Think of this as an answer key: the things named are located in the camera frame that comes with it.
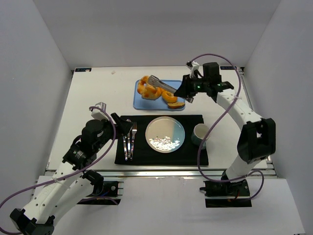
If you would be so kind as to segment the metal tongs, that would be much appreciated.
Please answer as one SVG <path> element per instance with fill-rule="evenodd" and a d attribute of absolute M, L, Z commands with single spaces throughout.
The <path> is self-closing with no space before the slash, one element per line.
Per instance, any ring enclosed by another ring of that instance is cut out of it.
<path fill-rule="evenodd" d="M 176 89 L 169 86 L 168 84 L 162 82 L 159 78 L 157 78 L 154 75 L 150 75 L 148 78 L 148 84 L 154 86 L 155 88 L 159 87 L 164 89 L 165 91 L 168 91 L 174 95 L 176 95 Z"/>

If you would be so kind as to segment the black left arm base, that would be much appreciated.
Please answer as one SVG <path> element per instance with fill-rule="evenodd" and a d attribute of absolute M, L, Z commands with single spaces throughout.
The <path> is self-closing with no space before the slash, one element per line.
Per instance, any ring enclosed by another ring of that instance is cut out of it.
<path fill-rule="evenodd" d="M 123 195 L 124 182 L 104 181 L 103 186 L 88 195 L 78 205 L 113 205 L 117 206 Z"/>

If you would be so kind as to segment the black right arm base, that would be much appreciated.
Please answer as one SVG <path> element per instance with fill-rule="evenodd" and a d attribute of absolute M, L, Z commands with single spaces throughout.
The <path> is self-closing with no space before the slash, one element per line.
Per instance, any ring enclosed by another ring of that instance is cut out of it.
<path fill-rule="evenodd" d="M 249 208 L 252 207 L 247 180 L 235 183 L 204 181 L 200 191 L 205 195 L 207 208 Z"/>

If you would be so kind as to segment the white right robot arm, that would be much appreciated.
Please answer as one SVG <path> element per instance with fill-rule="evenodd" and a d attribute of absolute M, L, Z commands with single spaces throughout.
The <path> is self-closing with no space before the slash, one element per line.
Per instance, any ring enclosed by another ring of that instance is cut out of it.
<path fill-rule="evenodd" d="M 203 64 L 202 76 L 199 75 L 198 63 L 192 61 L 186 65 L 190 73 L 183 76 L 174 95 L 191 103 L 196 94 L 205 93 L 232 117 L 241 130 L 237 143 L 238 156 L 223 173 L 220 182 L 242 181 L 261 160 L 275 152 L 275 121 L 255 113 L 239 98 L 240 89 L 222 81 L 218 63 Z"/>

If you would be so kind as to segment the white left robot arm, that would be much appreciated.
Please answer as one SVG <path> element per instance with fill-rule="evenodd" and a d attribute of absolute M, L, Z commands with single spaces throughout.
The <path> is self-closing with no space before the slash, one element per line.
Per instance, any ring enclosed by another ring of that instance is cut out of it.
<path fill-rule="evenodd" d="M 127 135 L 133 126 L 116 113 L 111 117 L 114 124 L 104 114 L 93 115 L 63 156 L 52 182 L 23 208 L 11 212 L 12 222 L 23 235 L 52 234 L 72 207 L 102 190 L 103 176 L 87 167 L 96 161 L 97 153 L 109 140 Z"/>

